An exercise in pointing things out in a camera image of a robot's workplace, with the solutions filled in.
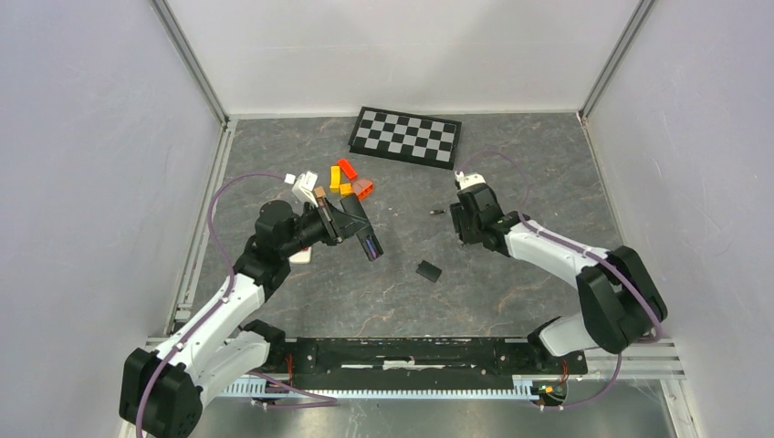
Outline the blue purple AAA battery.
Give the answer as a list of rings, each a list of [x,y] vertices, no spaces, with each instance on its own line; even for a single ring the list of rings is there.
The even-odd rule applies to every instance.
[[[366,240],[366,244],[367,244],[367,246],[368,246],[368,249],[369,249],[369,252],[370,252],[370,254],[371,254],[371,258],[372,258],[373,260],[375,260],[376,258],[378,258],[378,257],[380,256],[380,253],[379,253],[379,251],[377,250],[377,248],[376,248],[376,246],[374,245],[374,243],[373,243],[373,242],[372,242],[370,239],[367,239],[367,240]]]

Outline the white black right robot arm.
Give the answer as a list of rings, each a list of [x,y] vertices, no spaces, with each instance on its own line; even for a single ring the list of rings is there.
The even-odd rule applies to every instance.
[[[524,214],[504,213],[494,190],[484,182],[458,188],[458,201],[450,208],[463,244],[481,244],[537,266],[578,293],[577,314],[554,318],[529,335],[527,358],[534,370],[550,372],[574,351],[618,354],[633,343],[662,336],[668,309],[635,250],[626,245],[614,250],[583,245]]]

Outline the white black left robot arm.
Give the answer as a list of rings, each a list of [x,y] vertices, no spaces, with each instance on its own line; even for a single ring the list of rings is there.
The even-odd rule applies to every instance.
[[[265,203],[255,232],[229,267],[220,290],[182,328],[152,350],[137,348],[125,360],[119,416],[137,433],[187,437],[204,409],[234,381],[260,367],[279,370],[287,348],[249,328],[227,337],[264,305],[288,277],[290,258],[317,243],[339,245],[357,237],[370,261],[383,251],[354,194],[333,205],[326,197],[302,213],[284,201]]]

